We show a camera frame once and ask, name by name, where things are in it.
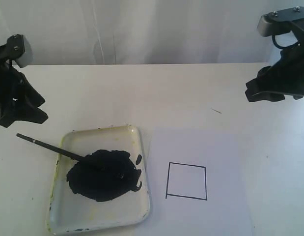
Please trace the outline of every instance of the brush handle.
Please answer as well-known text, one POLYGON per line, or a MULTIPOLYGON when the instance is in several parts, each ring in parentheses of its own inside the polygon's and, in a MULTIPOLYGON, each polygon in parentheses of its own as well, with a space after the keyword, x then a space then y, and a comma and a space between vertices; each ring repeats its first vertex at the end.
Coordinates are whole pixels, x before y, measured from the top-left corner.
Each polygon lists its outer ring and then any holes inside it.
POLYGON ((21 139, 24 139, 26 141, 29 141, 31 143, 34 143, 34 144, 37 144, 43 148, 46 148, 46 149, 49 149, 51 151, 54 151, 54 152, 57 152, 61 155, 64 155, 64 156, 67 156, 67 157, 70 157, 71 159, 73 160, 77 160, 77 161, 82 161, 83 162, 83 156, 80 156, 80 155, 77 155, 75 153, 72 153, 72 152, 69 152, 69 151, 66 151, 66 150, 63 150, 61 148, 58 148, 58 147, 55 147, 55 146, 52 146, 50 144, 47 144, 47 143, 44 143, 42 141, 39 141, 39 140, 36 140, 36 139, 33 139, 33 138, 30 138, 28 136, 25 136, 23 134, 16 134, 17 137, 21 138, 21 139))

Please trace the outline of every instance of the sheet of paper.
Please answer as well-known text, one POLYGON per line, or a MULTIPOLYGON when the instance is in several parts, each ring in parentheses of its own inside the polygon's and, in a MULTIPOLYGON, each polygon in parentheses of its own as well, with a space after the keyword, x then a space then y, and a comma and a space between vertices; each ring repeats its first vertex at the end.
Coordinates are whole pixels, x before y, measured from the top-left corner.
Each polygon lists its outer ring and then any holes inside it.
POLYGON ((158 128, 147 159, 151 211, 137 236, 251 236, 238 143, 229 134, 158 128))

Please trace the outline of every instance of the white backdrop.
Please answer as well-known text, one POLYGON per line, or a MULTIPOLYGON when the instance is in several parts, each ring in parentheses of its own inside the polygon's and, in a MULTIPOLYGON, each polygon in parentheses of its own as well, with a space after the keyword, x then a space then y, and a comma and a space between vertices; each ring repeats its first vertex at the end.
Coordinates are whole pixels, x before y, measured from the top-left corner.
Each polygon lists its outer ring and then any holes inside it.
POLYGON ((0 45, 25 34, 33 64, 272 62, 260 16, 295 5, 304 0, 0 0, 0 45))

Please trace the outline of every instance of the white table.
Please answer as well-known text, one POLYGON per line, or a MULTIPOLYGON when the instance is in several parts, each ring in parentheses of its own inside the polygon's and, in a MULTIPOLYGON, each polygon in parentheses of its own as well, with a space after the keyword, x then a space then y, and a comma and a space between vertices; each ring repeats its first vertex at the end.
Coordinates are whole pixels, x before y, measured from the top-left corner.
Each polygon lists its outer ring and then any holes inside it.
MULTIPOLYGON (((46 99, 43 124, 0 126, 0 236, 43 236, 56 155, 15 137, 58 145, 72 130, 132 124, 145 158, 155 126, 238 134, 256 236, 304 235, 304 98, 248 103, 262 63, 28 66, 46 99)), ((86 235, 131 235, 135 226, 86 235)))

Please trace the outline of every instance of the paint tray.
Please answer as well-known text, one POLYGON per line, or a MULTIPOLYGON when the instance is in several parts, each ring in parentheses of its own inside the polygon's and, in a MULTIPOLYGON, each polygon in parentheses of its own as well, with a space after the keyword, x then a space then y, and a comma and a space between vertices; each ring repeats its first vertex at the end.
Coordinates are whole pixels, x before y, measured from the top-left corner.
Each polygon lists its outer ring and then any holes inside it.
MULTIPOLYGON (((73 131, 66 134, 61 147, 81 156, 96 150, 124 150, 135 164, 142 155, 139 131, 134 126, 110 127, 96 130, 73 131)), ((68 171, 77 161, 59 155, 48 208, 47 229, 54 235, 125 226, 142 221, 149 213, 150 200, 146 184, 144 157, 136 165, 141 169, 138 192, 129 191, 107 202, 97 202, 81 194, 74 194, 66 181, 68 171)))

